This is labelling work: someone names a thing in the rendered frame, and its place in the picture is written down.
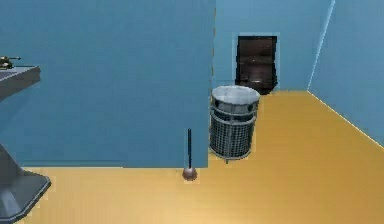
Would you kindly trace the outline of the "dark brown wooden commode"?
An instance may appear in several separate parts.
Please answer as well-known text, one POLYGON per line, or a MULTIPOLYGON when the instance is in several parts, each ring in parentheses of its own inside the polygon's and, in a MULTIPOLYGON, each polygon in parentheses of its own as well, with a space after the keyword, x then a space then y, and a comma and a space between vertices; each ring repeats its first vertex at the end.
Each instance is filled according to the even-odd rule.
POLYGON ((236 48, 235 84, 261 95, 277 86, 276 36, 239 36, 236 48))

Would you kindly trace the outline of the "dark metal faucet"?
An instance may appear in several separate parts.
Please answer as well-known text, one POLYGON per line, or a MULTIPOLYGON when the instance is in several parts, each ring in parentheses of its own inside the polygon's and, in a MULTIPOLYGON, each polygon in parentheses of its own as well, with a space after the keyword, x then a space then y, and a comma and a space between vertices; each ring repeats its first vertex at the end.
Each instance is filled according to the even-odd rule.
POLYGON ((20 57, 0 56, 0 70, 12 69, 14 67, 13 60, 20 60, 20 57))

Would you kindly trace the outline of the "grey pedestal sink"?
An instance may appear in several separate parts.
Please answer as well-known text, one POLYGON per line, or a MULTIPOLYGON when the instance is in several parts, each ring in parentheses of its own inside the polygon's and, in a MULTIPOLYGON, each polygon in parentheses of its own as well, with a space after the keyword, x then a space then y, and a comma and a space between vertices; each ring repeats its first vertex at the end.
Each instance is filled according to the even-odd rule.
MULTIPOLYGON (((0 69, 0 102, 40 81, 38 66, 0 69)), ((0 224, 23 219, 51 186, 51 180, 22 169, 0 143, 0 224)))

